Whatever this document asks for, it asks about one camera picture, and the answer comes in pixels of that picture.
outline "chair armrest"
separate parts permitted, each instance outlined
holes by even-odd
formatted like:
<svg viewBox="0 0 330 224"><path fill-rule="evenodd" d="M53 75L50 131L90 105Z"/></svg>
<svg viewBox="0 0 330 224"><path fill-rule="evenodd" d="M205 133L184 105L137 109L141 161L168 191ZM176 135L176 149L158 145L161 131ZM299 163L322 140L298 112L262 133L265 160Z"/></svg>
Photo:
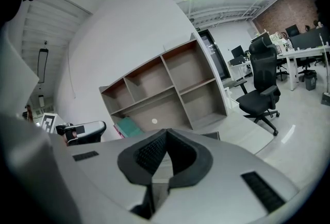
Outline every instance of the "chair armrest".
<svg viewBox="0 0 330 224"><path fill-rule="evenodd" d="M274 92L277 90L277 86L273 85L269 87L268 89L264 90L263 92L260 93L261 96L269 96L271 94L274 94Z"/></svg>
<svg viewBox="0 0 330 224"><path fill-rule="evenodd" d="M240 81L236 81L234 87L238 87L246 83L247 81L245 79L241 79Z"/></svg>
<svg viewBox="0 0 330 224"><path fill-rule="evenodd" d="M264 90L263 92L260 93L261 96L270 96L270 100L271 100L271 104L272 110L275 110L275 98L274 98L274 92L278 90L277 86L273 85L271 87L269 87L268 89Z"/></svg>
<svg viewBox="0 0 330 224"><path fill-rule="evenodd" d="M240 81L236 81L234 87L241 86L241 88L242 88L244 94L247 94L248 92L246 91L246 88L245 88L245 86L244 86L245 83L246 83L246 80L241 79Z"/></svg>

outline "chair headrest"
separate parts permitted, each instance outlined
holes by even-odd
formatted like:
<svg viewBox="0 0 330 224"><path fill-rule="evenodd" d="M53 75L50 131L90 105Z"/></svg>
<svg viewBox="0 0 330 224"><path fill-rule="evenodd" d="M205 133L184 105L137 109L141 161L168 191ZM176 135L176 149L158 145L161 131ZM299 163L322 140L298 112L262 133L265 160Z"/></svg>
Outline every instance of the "chair headrest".
<svg viewBox="0 0 330 224"><path fill-rule="evenodd" d="M249 47L250 54L260 54L268 51L270 47L266 46L263 37L251 43Z"/></svg>

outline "desk leg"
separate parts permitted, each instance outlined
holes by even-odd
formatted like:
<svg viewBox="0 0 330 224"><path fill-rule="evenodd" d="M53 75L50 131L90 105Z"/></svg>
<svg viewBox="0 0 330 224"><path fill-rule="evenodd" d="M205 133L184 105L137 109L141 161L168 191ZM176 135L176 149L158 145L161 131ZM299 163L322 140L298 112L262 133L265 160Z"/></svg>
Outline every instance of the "desk leg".
<svg viewBox="0 0 330 224"><path fill-rule="evenodd" d="M326 57L326 50L324 49L324 59L325 59L325 63L326 63L326 92L329 93L330 92L330 87L329 87L329 63L328 63L328 59Z"/></svg>
<svg viewBox="0 0 330 224"><path fill-rule="evenodd" d="M297 59L295 57L293 58L293 62L294 62L295 81L298 83L299 82L298 65L297 65Z"/></svg>
<svg viewBox="0 0 330 224"><path fill-rule="evenodd" d="M290 90L293 91L293 74L291 71L291 64L290 64L290 58L287 57L287 65L288 65L288 71L289 71L289 79L290 79Z"/></svg>
<svg viewBox="0 0 330 224"><path fill-rule="evenodd" d="M239 73L241 74L241 77L242 77L242 79L245 79L245 78L244 78L244 75L243 75L243 71L242 71L242 68L241 68L241 67L239 67Z"/></svg>
<svg viewBox="0 0 330 224"><path fill-rule="evenodd" d="M252 76L254 76L254 73L253 73L253 68L252 68L252 64L249 65L250 68L251 68L251 71L252 71Z"/></svg>

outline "white desk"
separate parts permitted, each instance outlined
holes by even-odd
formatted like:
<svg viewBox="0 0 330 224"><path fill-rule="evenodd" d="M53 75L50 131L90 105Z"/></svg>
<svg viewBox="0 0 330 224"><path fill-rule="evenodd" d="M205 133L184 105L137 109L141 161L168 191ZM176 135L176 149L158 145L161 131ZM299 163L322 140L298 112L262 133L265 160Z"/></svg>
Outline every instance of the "white desk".
<svg viewBox="0 0 330 224"><path fill-rule="evenodd" d="M287 59L287 65L288 65L288 72L289 72L289 77L290 77L290 90L293 91L295 89L294 83L299 82L299 77L298 77L298 67L297 67L297 62L296 58L301 58L301 57L312 57L312 56L319 56L322 55L323 53L326 53L330 51L330 46L324 45L321 47L316 47L316 48L308 48L305 50L298 50L298 51L290 51L287 53L284 53L282 56L278 56L278 58L286 58ZM291 65L290 65L290 58L294 60L294 73L292 72ZM326 67L327 67L327 72L329 70L328 62L327 59L326 61Z"/></svg>
<svg viewBox="0 0 330 224"><path fill-rule="evenodd" d="M241 67L242 66L245 66L245 65L250 65L251 70L252 70L252 75L253 75L253 68L251 66L251 61L250 60L247 61L247 62L241 63L239 65L232 65L232 66L229 67L229 70L232 70L234 68L238 68L239 69L239 73L241 74L241 77L244 79L244 74L243 74L243 71L242 71Z"/></svg>

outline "door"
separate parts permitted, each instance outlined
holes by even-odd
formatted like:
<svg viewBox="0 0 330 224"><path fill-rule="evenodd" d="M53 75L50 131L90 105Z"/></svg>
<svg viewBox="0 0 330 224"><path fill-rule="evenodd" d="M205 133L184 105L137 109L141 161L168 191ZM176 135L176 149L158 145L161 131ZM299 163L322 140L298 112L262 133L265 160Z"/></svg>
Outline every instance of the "door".
<svg viewBox="0 0 330 224"><path fill-rule="evenodd" d="M230 78L230 74L227 68L225 61L221 55L220 50L218 49L213 37L211 36L208 30L199 32L208 52L210 53L214 64L218 70L221 80Z"/></svg>

